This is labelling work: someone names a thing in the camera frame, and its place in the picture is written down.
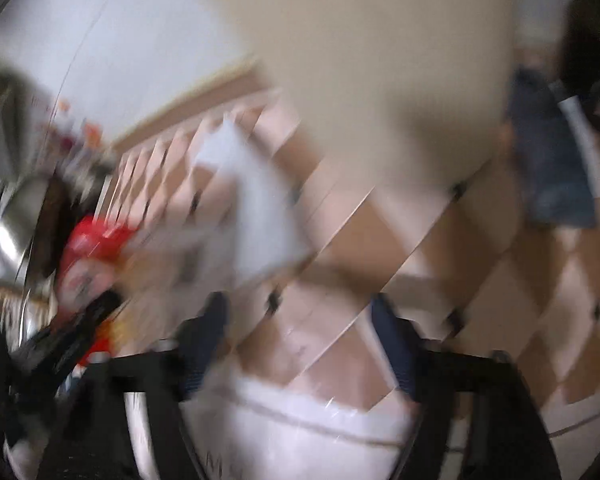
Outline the steel pot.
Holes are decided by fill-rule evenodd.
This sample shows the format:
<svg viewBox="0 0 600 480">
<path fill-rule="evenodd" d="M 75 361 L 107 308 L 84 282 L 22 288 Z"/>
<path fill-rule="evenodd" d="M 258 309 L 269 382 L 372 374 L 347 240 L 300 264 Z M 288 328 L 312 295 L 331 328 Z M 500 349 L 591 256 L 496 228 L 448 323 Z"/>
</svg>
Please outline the steel pot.
<svg viewBox="0 0 600 480">
<path fill-rule="evenodd" d="M 50 280 L 61 253 L 58 222 L 67 206 L 67 188 L 56 176 L 0 182 L 0 329 L 10 351 L 56 313 Z"/>
</svg>

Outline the white tissue paper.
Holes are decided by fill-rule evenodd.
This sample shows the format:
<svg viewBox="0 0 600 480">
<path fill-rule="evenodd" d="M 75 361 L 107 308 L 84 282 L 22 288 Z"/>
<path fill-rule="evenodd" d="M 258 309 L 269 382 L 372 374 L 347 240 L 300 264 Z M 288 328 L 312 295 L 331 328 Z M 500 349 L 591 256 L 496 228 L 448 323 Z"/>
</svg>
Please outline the white tissue paper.
<svg viewBox="0 0 600 480">
<path fill-rule="evenodd" d="M 236 290 L 309 257 L 290 184 L 236 122 L 224 120 L 207 136 L 193 168 L 212 172 L 206 187 L 128 247 L 145 286 Z"/>
</svg>

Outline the checkered orange table cloth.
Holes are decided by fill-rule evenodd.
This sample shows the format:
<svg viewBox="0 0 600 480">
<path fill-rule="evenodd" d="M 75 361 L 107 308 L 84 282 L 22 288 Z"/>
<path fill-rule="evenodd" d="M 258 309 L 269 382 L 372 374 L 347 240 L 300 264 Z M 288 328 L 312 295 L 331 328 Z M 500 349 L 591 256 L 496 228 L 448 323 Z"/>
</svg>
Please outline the checkered orange table cloth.
<svg viewBox="0 0 600 480">
<path fill-rule="evenodd" d="M 422 336 L 475 356 L 507 352 L 540 408 L 600 393 L 600 151 L 588 179 L 597 226 L 535 226 L 507 153 L 462 196 L 413 200 L 350 183 L 314 152 L 281 99 L 257 99 L 126 152 L 105 218 L 137 235 L 189 204 L 212 177 L 193 158 L 227 119 L 290 184 L 311 248 L 292 268 L 228 290 L 227 350 L 240 374 L 359 411 L 388 402 L 393 382 L 366 320 L 370 296 L 384 292 Z M 131 301 L 116 346 L 133 353 L 171 335 L 212 289 L 145 286 L 128 248 L 123 258 Z"/>
</svg>

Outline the red white sugar bag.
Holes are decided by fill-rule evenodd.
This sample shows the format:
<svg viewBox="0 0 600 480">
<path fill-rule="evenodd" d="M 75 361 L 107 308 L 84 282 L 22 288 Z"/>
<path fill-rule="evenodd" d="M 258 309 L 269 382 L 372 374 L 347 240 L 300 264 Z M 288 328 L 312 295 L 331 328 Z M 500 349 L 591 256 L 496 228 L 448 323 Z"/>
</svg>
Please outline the red white sugar bag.
<svg viewBox="0 0 600 480">
<path fill-rule="evenodd" d="M 136 231 L 86 216 L 72 230 L 55 275 L 56 321 L 68 321 L 114 286 L 122 272 L 123 249 Z"/>
</svg>

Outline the dark blue cloth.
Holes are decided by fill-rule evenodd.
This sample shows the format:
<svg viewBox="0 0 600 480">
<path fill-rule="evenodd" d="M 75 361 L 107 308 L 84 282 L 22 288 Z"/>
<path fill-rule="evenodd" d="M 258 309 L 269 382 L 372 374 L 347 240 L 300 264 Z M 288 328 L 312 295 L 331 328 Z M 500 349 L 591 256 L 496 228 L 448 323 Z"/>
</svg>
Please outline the dark blue cloth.
<svg viewBox="0 0 600 480">
<path fill-rule="evenodd" d="M 508 101 L 514 163 L 526 220 L 593 229 L 597 214 L 577 140 L 538 70 L 518 67 Z"/>
</svg>

